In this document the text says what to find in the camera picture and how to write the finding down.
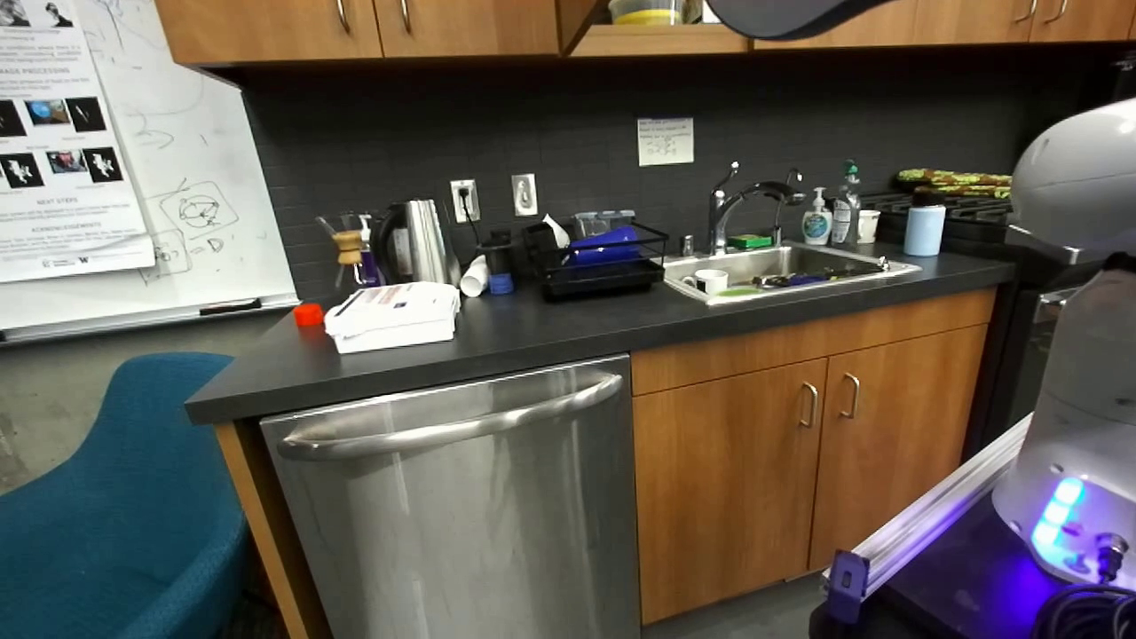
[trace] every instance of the soap dispenser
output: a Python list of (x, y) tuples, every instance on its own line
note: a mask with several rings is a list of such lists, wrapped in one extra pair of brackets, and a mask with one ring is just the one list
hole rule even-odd
[(822, 189), (813, 192), (813, 206), (801, 216), (807, 245), (828, 245), (831, 234), (831, 209), (822, 206)]

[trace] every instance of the kitchen counter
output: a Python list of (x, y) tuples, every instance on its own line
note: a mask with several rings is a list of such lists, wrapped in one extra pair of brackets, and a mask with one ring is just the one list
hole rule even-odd
[(298, 332), (284, 316), (189, 402), (189, 415), (196, 424), (252, 424), (274, 414), (807, 322), (1014, 280), (1014, 266), (999, 261), (948, 253), (909, 261), (891, 245), (878, 250), (920, 263), (920, 273), (719, 308), (683, 299), (665, 283), (571, 303), (543, 303), (538, 289), (525, 283), (512, 299), (470, 299), (458, 313), (453, 340), (357, 354), (336, 354), (323, 332)]
[(357, 354), (336, 354), (323, 332), (298, 332), (284, 316), (189, 402), (189, 415), (214, 424), (287, 636), (331, 636), (266, 442), (254, 429), (261, 415), (754, 334), (1014, 280), (1014, 263), (969, 257), (909, 263), (920, 263), (920, 273), (719, 308), (665, 283), (574, 303), (543, 303), (538, 289), (525, 283), (515, 299), (465, 303), (453, 340)]

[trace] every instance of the whiteboard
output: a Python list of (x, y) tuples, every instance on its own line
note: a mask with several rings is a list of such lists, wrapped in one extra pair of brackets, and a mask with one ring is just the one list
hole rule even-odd
[(41, 340), (296, 306), (241, 90), (170, 61), (154, 0), (72, 8), (155, 238), (155, 266), (0, 283), (0, 339)]

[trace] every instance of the floor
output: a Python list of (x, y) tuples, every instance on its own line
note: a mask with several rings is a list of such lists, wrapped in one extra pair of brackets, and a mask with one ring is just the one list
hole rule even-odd
[[(229, 326), (170, 326), (148, 334), (112, 334), (64, 346), (0, 353), (0, 495), (61, 464), (80, 445), (110, 382), (110, 369), (134, 353), (201, 348), (236, 353), (266, 321)], [(822, 602), (821, 579), (771, 585), (756, 596), (684, 616), (653, 630), (642, 639), (807, 639), (810, 610)], [(284, 639), (280, 616), (261, 585), (259, 570), (249, 570), (241, 608), (225, 639)]]
[[(697, 616), (642, 630), (639, 639), (807, 639), (810, 616), (822, 602), (821, 577), (781, 584)], [(284, 639), (284, 625), (254, 579), (225, 639)]]
[(807, 639), (822, 602), (821, 577), (781, 584), (697, 616), (651, 625), (642, 639)]

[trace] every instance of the faucet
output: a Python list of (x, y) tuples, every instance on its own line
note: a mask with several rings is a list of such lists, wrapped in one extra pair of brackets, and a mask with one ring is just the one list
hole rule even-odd
[(784, 180), (754, 180), (742, 192), (728, 195), (723, 189), (742, 174), (742, 165), (731, 160), (728, 174), (715, 185), (710, 192), (710, 257), (723, 257), (723, 227), (731, 215), (748, 199), (748, 195), (765, 195), (773, 204), (807, 204), (807, 192), (797, 189), (807, 179), (801, 171), (791, 171), (791, 185)]

